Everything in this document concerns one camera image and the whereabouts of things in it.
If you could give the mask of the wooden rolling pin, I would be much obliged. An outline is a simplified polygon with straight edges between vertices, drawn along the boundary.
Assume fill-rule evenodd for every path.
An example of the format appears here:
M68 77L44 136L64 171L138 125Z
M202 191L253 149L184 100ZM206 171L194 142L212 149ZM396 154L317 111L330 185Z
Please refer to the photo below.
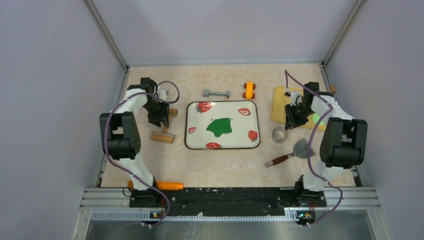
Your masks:
M170 108L168 114L169 124L178 115L176 108ZM163 126L161 131L153 131L150 135L150 139L156 142L172 144L175 141L175 134L169 133L169 127Z

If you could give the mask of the white strawberry tray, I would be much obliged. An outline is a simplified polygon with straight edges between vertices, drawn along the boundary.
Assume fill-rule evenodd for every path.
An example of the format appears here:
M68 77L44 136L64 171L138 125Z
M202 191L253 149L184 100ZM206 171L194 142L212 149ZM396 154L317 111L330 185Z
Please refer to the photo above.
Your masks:
M260 143L259 116L253 101L193 101L187 105L184 145L188 149L254 149Z

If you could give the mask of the green dough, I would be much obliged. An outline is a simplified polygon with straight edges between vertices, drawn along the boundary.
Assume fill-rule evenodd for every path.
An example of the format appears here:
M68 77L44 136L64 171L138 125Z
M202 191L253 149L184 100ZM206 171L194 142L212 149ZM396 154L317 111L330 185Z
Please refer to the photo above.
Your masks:
M231 126L232 120L228 117L214 119L206 128L207 132L211 132L214 137L219 138L222 135L228 135L233 132Z

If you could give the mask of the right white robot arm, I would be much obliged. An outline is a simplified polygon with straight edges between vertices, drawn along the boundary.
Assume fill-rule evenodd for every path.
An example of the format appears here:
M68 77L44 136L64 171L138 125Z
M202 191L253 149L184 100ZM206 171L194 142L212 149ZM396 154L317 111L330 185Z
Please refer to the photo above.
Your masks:
M317 114L325 131L319 147L319 161L309 165L309 172L295 183L293 200L299 206L307 206L323 196L329 181L341 172L362 164L368 124L347 114L330 92L319 90L319 83L308 82L303 92L286 90L290 102L285 105L285 129L305 125L309 116Z

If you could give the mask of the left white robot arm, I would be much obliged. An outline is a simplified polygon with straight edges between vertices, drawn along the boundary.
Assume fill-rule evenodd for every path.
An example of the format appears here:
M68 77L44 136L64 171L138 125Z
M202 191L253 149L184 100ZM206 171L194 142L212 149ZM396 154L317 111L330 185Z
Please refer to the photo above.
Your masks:
M141 154L142 140L136 115L145 109L149 123L168 127L170 103L166 97L166 90L153 79L142 77L139 84L128 87L123 100L113 110L99 117L102 149L107 160L127 173L133 190L143 191L141 200L149 207L160 202L161 194Z

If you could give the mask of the light green dough disc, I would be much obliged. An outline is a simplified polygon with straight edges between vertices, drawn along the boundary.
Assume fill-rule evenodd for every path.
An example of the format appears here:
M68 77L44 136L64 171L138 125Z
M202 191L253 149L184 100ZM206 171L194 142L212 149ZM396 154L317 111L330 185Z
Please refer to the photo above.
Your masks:
M325 123L322 121L322 120L320 120L320 116L318 115L318 114L316 114L316 113L314 113L313 115L312 115L312 122L316 125L316 124L318 124L319 126L324 126L325 125Z

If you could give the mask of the small wooden block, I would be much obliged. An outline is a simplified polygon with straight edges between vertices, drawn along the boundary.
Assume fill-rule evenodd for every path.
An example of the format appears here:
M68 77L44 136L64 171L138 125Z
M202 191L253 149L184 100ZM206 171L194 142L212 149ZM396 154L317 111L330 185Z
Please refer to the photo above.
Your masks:
M330 84L329 85L329 89L330 89L330 92L332 94L335 94L337 92L337 88L336 88L336 86L334 84Z

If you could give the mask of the grey toy bolt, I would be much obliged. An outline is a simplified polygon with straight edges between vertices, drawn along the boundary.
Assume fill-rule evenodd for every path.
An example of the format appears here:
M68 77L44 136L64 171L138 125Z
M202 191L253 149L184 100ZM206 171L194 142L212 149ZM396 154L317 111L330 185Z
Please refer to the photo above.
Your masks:
M209 89L204 89L202 92L202 95L204 98L219 96L219 97L225 97L228 99L230 97L230 91L227 90L225 92L217 92L217 91L210 91Z

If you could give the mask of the yellow toy car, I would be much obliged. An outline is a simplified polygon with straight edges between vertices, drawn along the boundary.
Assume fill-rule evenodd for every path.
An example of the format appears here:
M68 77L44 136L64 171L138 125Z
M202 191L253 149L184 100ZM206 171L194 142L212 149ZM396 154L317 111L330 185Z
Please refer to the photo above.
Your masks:
M244 93L242 94L242 97L246 100L252 100L256 97L254 90L256 89L256 84L248 81L244 83L243 85Z

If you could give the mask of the orange marker pen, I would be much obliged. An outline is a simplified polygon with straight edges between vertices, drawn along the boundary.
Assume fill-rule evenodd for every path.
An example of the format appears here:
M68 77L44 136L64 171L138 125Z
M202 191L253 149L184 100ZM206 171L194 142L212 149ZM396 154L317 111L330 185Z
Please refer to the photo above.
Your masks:
M177 191L177 190L182 190L184 188L183 183L164 182L164 181L158 181L154 183L153 186L159 190L166 190L166 191Z

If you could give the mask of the wooden handled scraper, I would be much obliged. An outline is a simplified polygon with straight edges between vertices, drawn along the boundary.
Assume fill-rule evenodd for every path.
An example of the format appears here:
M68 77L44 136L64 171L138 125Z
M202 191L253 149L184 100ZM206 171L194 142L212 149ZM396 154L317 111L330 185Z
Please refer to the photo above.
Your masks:
M267 168L274 165L278 165L292 157L297 157L301 159L306 159L308 157L308 141L305 138L302 138L295 143L291 153L277 157L265 163L264 166Z

